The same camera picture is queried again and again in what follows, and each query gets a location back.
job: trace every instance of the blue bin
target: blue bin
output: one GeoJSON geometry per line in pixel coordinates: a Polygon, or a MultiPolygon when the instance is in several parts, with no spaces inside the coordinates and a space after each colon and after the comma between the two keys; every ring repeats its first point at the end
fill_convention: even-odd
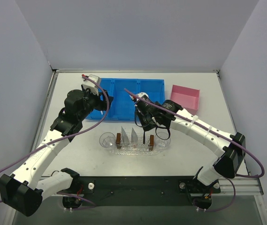
{"type": "MultiPolygon", "coordinates": [[[[134,94],[146,92],[153,102],[162,104],[165,101],[164,80],[102,78],[100,85],[114,97],[105,120],[134,121],[134,102],[124,88],[134,94]]],[[[99,111],[94,110],[87,119],[100,120],[102,117],[99,111]]]]}

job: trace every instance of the pink container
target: pink container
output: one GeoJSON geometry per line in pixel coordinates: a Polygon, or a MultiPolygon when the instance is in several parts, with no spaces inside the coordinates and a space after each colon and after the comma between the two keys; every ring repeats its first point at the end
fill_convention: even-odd
{"type": "Polygon", "coordinates": [[[198,110],[199,94],[200,90],[173,85],[171,100],[195,115],[198,110]]]}

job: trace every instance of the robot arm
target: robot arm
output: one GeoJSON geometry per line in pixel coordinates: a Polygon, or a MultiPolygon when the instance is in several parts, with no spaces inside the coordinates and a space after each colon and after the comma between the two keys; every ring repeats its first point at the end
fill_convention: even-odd
{"type": "MultiPolygon", "coordinates": [[[[97,84],[101,82],[101,79],[94,75],[90,75],[89,79],[97,84]]],[[[44,147],[31,155],[10,176],[5,174],[1,176],[0,196],[5,204],[30,216],[37,211],[44,199],[58,191],[68,189],[72,181],[79,177],[78,173],[65,168],[54,176],[40,180],[45,169],[74,137],[50,145],[48,143],[63,136],[78,133],[82,128],[82,121],[94,109],[105,111],[107,102],[104,96],[101,100],[101,94],[103,95],[98,92],[98,87],[86,79],[83,81],[82,90],[72,90],[68,93],[64,102],[65,107],[59,112],[59,116],[39,145],[39,147],[44,147]]],[[[111,106],[113,97],[108,97],[108,99],[111,106]]]]}
{"type": "MultiPolygon", "coordinates": [[[[148,102],[151,102],[146,93],[139,93],[138,96],[148,102]]],[[[178,130],[208,147],[218,157],[210,164],[201,167],[198,170],[194,179],[200,182],[200,185],[210,186],[220,177],[235,177],[235,174],[245,157],[244,151],[229,141],[219,138],[218,135],[212,134],[209,131],[215,131],[217,134],[223,135],[240,145],[245,146],[245,137],[242,134],[236,133],[236,135],[232,135],[220,131],[198,119],[198,116],[191,115],[186,109],[183,109],[180,105],[171,100],[166,100],[162,105],[158,102],[155,102],[154,104],[177,113],[185,118],[190,118],[192,121],[175,118],[172,114],[141,100],[136,101],[133,97],[132,100],[136,102],[136,114],[139,117],[144,131],[149,131],[153,128],[161,128],[162,126],[166,129],[171,128],[178,130]],[[195,122],[206,127],[207,130],[195,125],[195,122]]]]}

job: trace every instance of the metal frame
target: metal frame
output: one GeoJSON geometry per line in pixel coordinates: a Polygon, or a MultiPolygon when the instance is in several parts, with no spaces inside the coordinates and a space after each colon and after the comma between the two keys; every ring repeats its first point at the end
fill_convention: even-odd
{"type": "MultiPolygon", "coordinates": [[[[54,87],[55,87],[55,84],[56,84],[56,81],[57,81],[57,78],[58,78],[58,74],[59,73],[80,73],[80,72],[85,72],[85,73],[86,72],[91,72],[91,73],[92,72],[94,72],[94,73],[96,73],[96,72],[98,72],[98,73],[100,73],[100,72],[106,72],[106,73],[116,73],[116,72],[117,73],[125,73],[125,72],[126,73],[138,73],[138,72],[165,73],[165,72],[182,72],[182,71],[143,71],[143,70],[142,71],[138,71],[138,70],[134,70],[134,71],[133,70],[128,70],[128,71],[127,70],[86,71],[86,70],[83,70],[83,69],[79,69],[79,70],[56,70],[56,71],[54,71],[53,74],[52,74],[52,79],[51,79],[49,88],[48,88],[45,105],[44,105],[43,112],[42,112],[42,115],[41,115],[41,118],[40,118],[40,121],[39,121],[39,125],[38,125],[37,132],[36,132],[36,135],[35,135],[35,139],[34,139],[34,142],[33,142],[32,150],[34,150],[39,145],[38,140],[41,138],[41,135],[42,135],[42,131],[43,131],[43,128],[44,128],[47,112],[48,112],[48,109],[49,109],[49,106],[50,106],[50,102],[51,102],[51,98],[52,98],[52,95],[53,95],[54,87]]],[[[233,127],[236,130],[234,122],[233,122],[233,119],[232,119],[232,116],[231,116],[231,113],[230,113],[230,117],[231,117],[231,120],[232,120],[233,127]]],[[[237,195],[254,196],[255,201],[257,203],[258,211],[260,213],[261,221],[262,221],[263,225],[267,225],[267,209],[266,209],[266,206],[265,206],[264,199],[262,197],[263,190],[262,190],[262,187],[261,187],[261,184],[260,184],[260,180],[259,179],[250,179],[250,178],[235,178],[232,181],[233,181],[233,183],[235,185],[236,194],[237,195]]],[[[220,182],[221,193],[217,194],[218,196],[220,196],[220,195],[233,195],[233,188],[232,188],[231,184],[226,179],[219,179],[219,182],[220,182]]],[[[8,208],[8,210],[7,210],[7,213],[6,213],[6,216],[5,216],[3,224],[4,225],[11,225],[13,220],[14,220],[16,210],[14,210],[11,207],[7,207],[7,208],[8,208]]]]}

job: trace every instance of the wooden block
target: wooden block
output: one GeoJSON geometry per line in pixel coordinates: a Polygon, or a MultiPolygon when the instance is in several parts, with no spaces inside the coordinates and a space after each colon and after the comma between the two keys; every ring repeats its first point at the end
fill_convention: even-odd
{"type": "Polygon", "coordinates": [[[149,151],[152,151],[153,148],[154,148],[154,135],[150,135],[149,151]]]}
{"type": "Polygon", "coordinates": [[[121,144],[121,133],[117,133],[116,146],[117,146],[117,149],[121,149],[121,147],[122,147],[122,144],[121,144]]]}

